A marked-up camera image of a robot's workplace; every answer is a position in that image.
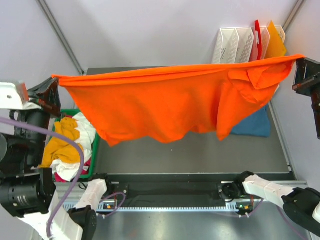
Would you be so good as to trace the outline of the orange t-shirt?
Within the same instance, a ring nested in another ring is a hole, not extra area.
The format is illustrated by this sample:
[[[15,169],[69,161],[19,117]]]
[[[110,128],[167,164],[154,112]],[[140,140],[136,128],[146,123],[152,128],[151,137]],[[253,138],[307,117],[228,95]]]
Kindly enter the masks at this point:
[[[224,140],[271,101],[302,57],[59,75],[58,81],[110,146],[143,137],[171,143],[188,132]]]

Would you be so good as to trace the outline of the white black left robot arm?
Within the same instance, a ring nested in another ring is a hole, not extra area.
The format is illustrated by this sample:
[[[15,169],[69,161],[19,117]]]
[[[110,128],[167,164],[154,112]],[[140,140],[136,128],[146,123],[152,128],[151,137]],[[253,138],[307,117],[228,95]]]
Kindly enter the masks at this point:
[[[79,202],[65,210],[52,169],[40,167],[46,139],[55,135],[50,120],[62,116],[58,88],[56,77],[30,89],[22,81],[1,81],[0,107],[9,116],[0,121],[14,134],[0,135],[0,203],[44,240],[91,240],[100,201],[114,191],[108,176],[92,176]]]

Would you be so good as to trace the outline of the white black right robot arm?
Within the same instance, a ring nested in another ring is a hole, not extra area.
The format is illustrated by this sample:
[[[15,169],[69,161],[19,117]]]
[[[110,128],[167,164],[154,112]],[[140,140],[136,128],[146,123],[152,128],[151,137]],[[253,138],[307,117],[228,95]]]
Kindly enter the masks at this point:
[[[316,133],[320,136],[320,63],[307,57],[296,61],[294,85],[299,95],[311,98]],[[294,223],[320,235],[320,192],[307,188],[283,186],[245,171],[234,179],[232,197],[254,195],[284,210]]]

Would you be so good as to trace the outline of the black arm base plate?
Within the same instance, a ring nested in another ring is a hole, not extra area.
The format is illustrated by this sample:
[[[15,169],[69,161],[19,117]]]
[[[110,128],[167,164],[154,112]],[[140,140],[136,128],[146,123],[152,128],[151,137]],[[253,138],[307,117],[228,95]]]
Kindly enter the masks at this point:
[[[224,207],[219,190],[239,173],[109,174],[114,192],[123,192],[127,208]]]

